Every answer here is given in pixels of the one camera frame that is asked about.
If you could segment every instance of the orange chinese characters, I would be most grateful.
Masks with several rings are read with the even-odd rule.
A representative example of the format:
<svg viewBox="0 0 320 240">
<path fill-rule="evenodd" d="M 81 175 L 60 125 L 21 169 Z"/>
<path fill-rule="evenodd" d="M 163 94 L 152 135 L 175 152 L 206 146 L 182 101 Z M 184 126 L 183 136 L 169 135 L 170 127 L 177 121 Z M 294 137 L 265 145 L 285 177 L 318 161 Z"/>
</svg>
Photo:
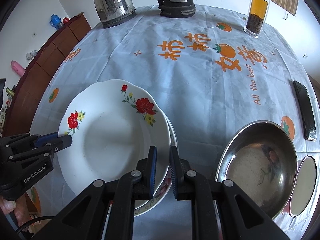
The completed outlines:
<svg viewBox="0 0 320 240">
<path fill-rule="evenodd" d="M 215 61 L 215 63 L 217 63 L 218 65 L 221 66 L 222 70 L 225 72 L 226 69 L 231 69 L 231 70 L 234 70 L 235 68 L 238 70 L 238 71 L 241 71 L 241 67 L 239 66 L 239 60 L 234 60 L 232 61 L 231 59 L 227 58 L 227 57 L 220 57 L 220 61 Z"/>
<path fill-rule="evenodd" d="M 185 49 L 185 47 L 182 46 L 183 42 L 182 41 L 163 41 L 162 45 L 157 45 L 158 47 L 162 47 L 162 51 L 166 51 L 165 53 L 160 53 L 158 55 L 163 56 L 165 59 L 172 59 L 172 60 L 177 60 L 177 57 L 181 57 L 177 53 L 181 53 L 181 50 L 178 49 Z"/>
<path fill-rule="evenodd" d="M 188 33 L 188 36 L 185 36 L 185 38 L 188 38 L 190 42 L 195 40 L 195 42 L 188 46 L 188 48 L 193 48 L 193 50 L 199 49 L 201 51 L 207 51 L 206 49 L 209 49 L 209 47 L 205 46 L 205 44 L 208 44 L 207 41 L 211 41 L 211 39 L 209 39 L 205 34 L 197 33 L 192 36 L 192 33 Z"/>
<path fill-rule="evenodd" d="M 203 43 L 196 43 L 194 42 L 193 45 L 188 46 L 188 48 L 193 48 L 193 50 L 201 50 L 201 51 L 207 51 L 206 49 L 209 49 L 209 47 L 205 46 Z"/>
<path fill-rule="evenodd" d="M 77 49 L 76 51 L 70 52 L 70 54 L 66 57 L 66 59 L 64 60 L 64 62 L 67 62 L 68 59 L 70 59 L 70 61 L 71 61 L 72 58 L 75 57 L 75 56 L 77 56 L 80 51 L 81 51 L 81 49 Z"/>
<path fill-rule="evenodd" d="M 245 46 L 242 46 L 243 49 L 241 49 L 240 47 L 237 47 L 237 49 L 239 50 L 239 55 L 241 55 L 245 61 L 247 61 L 247 58 L 251 61 L 251 63 L 254 65 L 254 61 L 256 62 L 263 62 L 263 63 L 267 63 L 267 58 L 261 54 L 258 51 L 255 51 L 255 49 L 252 50 L 247 50 L 247 48 Z"/>
</svg>

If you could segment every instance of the stack of plates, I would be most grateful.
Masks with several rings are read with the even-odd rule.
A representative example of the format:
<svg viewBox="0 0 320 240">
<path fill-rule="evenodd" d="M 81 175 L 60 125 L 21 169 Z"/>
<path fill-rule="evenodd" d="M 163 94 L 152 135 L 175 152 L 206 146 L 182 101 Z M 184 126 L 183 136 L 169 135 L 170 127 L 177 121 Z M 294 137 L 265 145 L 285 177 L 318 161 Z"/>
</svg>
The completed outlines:
<svg viewBox="0 0 320 240">
<path fill-rule="evenodd" d="M 65 181 L 78 195 L 96 179 L 119 179 L 135 170 L 157 147 L 155 195 L 136 201 L 135 216 L 155 207 L 171 186 L 170 145 L 177 145 L 173 127 L 151 95 L 124 80 L 108 80 L 89 86 L 68 106 L 59 136 L 69 134 L 73 143 L 58 152 Z"/>
</svg>

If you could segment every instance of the white tablecloth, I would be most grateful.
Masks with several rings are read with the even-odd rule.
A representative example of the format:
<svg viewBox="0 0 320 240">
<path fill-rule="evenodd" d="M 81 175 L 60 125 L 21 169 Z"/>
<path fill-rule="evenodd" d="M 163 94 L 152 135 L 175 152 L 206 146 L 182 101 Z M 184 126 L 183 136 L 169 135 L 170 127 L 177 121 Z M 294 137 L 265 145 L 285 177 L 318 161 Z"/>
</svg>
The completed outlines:
<svg viewBox="0 0 320 240">
<path fill-rule="evenodd" d="M 149 6 L 138 8 L 134 19 L 119 26 L 97 25 L 52 78 L 31 133 L 57 131 L 78 93 L 95 82 L 118 78 L 153 96 L 175 128 L 181 158 L 208 178 L 214 177 L 234 133 L 261 119 L 282 125 L 293 139 L 297 158 L 311 154 L 320 167 L 319 135 L 316 142 L 303 138 L 292 81 L 307 87 L 316 120 L 319 106 L 303 66 L 284 38 L 269 25 L 259 39 L 248 36 L 243 31 L 245 15 L 234 11 L 201 5 L 196 10 L 191 18 L 171 19 L 159 16 L 157 6 Z M 57 158 L 54 167 L 35 185 L 42 215 L 57 214 L 75 197 Z M 300 216 L 282 213 L 275 219 L 291 239 L 302 237 L 319 194 L 317 182 Z M 177 202 L 170 191 L 158 206 L 135 218 L 133 238 L 191 239 L 190 202 Z"/>
</svg>

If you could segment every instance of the black phone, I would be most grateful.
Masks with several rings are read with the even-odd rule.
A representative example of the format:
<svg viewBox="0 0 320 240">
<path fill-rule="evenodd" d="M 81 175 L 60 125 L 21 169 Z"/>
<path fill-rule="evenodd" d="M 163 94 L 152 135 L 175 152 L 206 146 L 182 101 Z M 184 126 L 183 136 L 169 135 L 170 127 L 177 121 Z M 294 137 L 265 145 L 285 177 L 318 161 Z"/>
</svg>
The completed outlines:
<svg viewBox="0 0 320 240">
<path fill-rule="evenodd" d="M 313 116 L 312 106 L 307 88 L 295 80 L 293 81 L 293 86 L 297 93 L 298 102 L 300 106 L 304 129 L 304 138 L 309 141 L 316 141 L 317 134 L 315 118 Z"/>
</svg>

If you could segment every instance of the finger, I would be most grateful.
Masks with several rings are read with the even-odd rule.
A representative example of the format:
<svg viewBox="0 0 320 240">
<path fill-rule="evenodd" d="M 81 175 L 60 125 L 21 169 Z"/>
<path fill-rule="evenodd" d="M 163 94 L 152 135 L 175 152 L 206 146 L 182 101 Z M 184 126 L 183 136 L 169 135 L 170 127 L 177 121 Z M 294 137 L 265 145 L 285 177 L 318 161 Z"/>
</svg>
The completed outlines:
<svg viewBox="0 0 320 240">
<path fill-rule="evenodd" d="M 7 215 L 15 209 L 16 203 L 15 201 L 8 201 L 4 199 L 2 196 L 0 196 L 0 206 L 1 206 L 2 212 L 5 215 Z"/>
<path fill-rule="evenodd" d="M 27 208 L 25 195 L 22 195 L 20 198 L 16 200 L 16 208 L 14 210 L 14 214 L 16 215 L 19 227 L 31 219 Z"/>
</svg>

